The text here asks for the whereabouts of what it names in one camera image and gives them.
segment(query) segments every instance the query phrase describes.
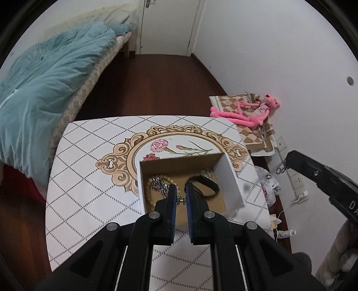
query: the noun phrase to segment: pink carnation print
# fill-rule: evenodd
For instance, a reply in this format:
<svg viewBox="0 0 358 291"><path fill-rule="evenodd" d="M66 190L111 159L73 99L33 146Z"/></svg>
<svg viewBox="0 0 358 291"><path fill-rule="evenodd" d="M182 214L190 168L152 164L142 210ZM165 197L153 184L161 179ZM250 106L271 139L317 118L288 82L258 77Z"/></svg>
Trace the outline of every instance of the pink carnation print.
<svg viewBox="0 0 358 291"><path fill-rule="evenodd" d="M168 146L168 141L166 139L158 139L152 142L150 146L150 150L152 152L160 153L165 150L165 148Z"/></svg>
<svg viewBox="0 0 358 291"><path fill-rule="evenodd" d="M144 161L149 161L152 159L160 159L160 157L155 156L155 154L147 154L145 157L143 157Z"/></svg>

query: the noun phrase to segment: white door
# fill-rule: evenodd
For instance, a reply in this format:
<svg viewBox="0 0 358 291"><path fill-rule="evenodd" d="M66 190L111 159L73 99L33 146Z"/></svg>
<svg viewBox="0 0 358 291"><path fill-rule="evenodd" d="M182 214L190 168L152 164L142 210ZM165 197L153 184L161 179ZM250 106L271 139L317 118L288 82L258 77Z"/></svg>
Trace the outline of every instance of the white door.
<svg viewBox="0 0 358 291"><path fill-rule="evenodd" d="M199 0L146 0L140 54L186 56Z"/></svg>

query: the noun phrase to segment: bracelet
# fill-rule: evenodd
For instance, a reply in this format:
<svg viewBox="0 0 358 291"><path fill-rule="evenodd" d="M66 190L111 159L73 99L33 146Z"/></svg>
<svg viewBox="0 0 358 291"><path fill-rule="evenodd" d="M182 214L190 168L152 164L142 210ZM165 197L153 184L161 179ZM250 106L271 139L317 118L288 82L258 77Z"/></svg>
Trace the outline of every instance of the bracelet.
<svg viewBox="0 0 358 291"><path fill-rule="evenodd" d="M200 175L205 177L205 178L208 178L208 179L212 180L213 179L213 170L210 169L210 168L202 169L200 171Z"/></svg>
<svg viewBox="0 0 358 291"><path fill-rule="evenodd" d="M169 185L173 184L176 186L176 195L181 199L180 196L180 190L178 189L177 184L174 182L174 180L168 176L165 175L156 175L151 178L149 178L148 183L146 185L146 191L145 191L145 199L147 202L155 207L155 203L153 202L152 198L150 197L150 189L152 188L154 191L159 191L163 195L164 198L168 197L169 192Z"/></svg>
<svg viewBox="0 0 358 291"><path fill-rule="evenodd" d="M212 195L209 195L209 196L206 196L203 194L203 192L198 188L198 187L195 187L195 185L193 184L193 182L198 182L200 184L203 184L205 186L207 186L208 188L210 188L211 190L214 191L214 194ZM215 195L217 195L220 191L220 188L219 188L219 185L216 184L213 180L207 178L207 177L204 177L203 175L200 175L200 176L194 176L194 177L190 177L188 179L188 181L185 183L185 188L187 188L187 185L191 183L193 184L194 186L194 191L195 191L195 194L198 195L200 198L202 199L205 199L205 198L210 198L210 197L214 197Z"/></svg>

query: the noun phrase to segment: chain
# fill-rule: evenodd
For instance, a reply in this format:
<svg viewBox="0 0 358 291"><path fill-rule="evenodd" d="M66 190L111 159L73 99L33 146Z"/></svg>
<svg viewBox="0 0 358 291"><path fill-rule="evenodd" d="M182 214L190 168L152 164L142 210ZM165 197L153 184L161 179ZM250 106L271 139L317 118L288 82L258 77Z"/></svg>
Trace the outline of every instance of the chain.
<svg viewBox="0 0 358 291"><path fill-rule="evenodd" d="M210 168L203 169L200 171L200 175L212 180L213 179L213 170Z"/></svg>
<svg viewBox="0 0 358 291"><path fill-rule="evenodd" d="M277 165L277 167L275 168L274 171L277 175L279 175L279 174L286 172L286 170L288 170L288 169L289 169L289 167L286 166L286 159L284 159L281 163L279 163Z"/></svg>
<svg viewBox="0 0 358 291"><path fill-rule="evenodd" d="M159 175L153 177L152 189L154 191L161 192L164 198L168 198L169 185L164 183L163 179Z"/></svg>

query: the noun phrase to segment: ornate gold frame pattern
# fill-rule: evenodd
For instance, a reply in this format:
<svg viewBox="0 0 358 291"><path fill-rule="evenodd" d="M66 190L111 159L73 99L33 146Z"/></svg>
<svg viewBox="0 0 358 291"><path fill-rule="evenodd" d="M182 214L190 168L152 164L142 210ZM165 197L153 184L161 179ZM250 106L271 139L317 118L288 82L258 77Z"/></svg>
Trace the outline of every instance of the ornate gold frame pattern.
<svg viewBox="0 0 358 291"><path fill-rule="evenodd" d="M236 172L241 170L241 162L248 156L245 147L211 130L203 130L196 125L153 126L146 133L136 133L130 139L126 138L123 143L116 144L113 147L113 152L97 161L96 166L104 174L112 175L114 185L123 186L125 191L132 191L138 196L137 171L134 165L135 155L148 142L170 135L189 135L211 142L221 152L228 153Z"/></svg>

